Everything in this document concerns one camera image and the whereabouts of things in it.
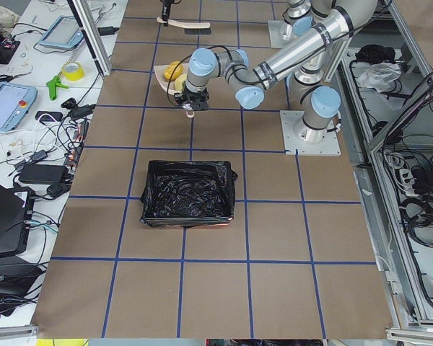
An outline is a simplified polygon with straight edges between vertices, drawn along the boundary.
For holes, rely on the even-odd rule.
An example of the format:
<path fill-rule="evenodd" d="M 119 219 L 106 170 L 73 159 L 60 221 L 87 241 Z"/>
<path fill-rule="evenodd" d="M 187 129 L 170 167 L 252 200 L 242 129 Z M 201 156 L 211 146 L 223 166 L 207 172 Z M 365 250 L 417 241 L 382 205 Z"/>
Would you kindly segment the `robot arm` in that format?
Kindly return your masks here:
<path fill-rule="evenodd" d="M 290 42 L 255 68 L 244 50 L 195 50 L 189 58 L 183 89 L 175 102 L 190 113 L 209 108 L 207 84 L 224 78 L 246 110 L 258 107 L 265 92 L 286 79 L 304 113 L 294 126 L 300 140 L 319 143 L 338 114 L 338 92 L 323 84 L 323 64 L 333 44 L 353 36 L 366 25 L 376 1 L 289 1 L 284 15 Z"/>

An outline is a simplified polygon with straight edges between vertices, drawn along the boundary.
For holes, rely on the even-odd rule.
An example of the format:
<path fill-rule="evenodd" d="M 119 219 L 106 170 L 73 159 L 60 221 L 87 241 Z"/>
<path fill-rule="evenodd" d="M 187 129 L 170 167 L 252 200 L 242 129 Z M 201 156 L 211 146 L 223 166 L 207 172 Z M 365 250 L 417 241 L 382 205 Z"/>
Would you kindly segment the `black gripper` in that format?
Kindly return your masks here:
<path fill-rule="evenodd" d="M 184 88 L 182 92 L 174 94 L 179 107 L 187 111 L 207 111 L 209 109 L 209 93 L 207 89 L 200 92 L 192 92 Z"/>
<path fill-rule="evenodd" d="M 175 0 L 161 0 L 160 2 L 162 3 L 160 19 L 162 20 L 163 25 L 167 27 L 170 18 L 171 8 L 175 4 Z"/>

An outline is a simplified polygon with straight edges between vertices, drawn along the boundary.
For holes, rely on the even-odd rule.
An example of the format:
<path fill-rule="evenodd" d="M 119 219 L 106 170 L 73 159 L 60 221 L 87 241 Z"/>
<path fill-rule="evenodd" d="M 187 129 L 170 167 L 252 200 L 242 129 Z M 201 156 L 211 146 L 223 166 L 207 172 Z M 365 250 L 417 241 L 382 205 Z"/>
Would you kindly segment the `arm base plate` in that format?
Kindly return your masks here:
<path fill-rule="evenodd" d="M 326 129 L 313 130 L 303 122 L 304 111 L 282 110 L 281 128 L 286 155 L 340 156 L 337 130 L 331 120 Z"/>
<path fill-rule="evenodd" d="M 268 33 L 271 48 L 283 48 L 294 39 L 293 25 L 285 21 L 269 20 Z"/>

